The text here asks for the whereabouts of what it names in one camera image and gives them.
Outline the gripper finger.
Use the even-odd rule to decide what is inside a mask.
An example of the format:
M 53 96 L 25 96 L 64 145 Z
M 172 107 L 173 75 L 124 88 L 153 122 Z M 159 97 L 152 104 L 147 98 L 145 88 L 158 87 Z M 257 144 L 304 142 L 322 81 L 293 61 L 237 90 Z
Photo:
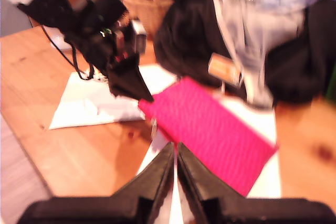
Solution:
M 244 223 L 233 206 L 242 195 L 213 174 L 183 143 L 177 145 L 177 173 L 196 223 Z
M 154 223 L 174 174 L 174 144 L 167 143 L 145 169 L 112 195 L 113 223 Z
M 109 90 L 114 96 L 153 102 L 154 98 L 139 70 L 140 56 L 135 53 L 107 66 Z

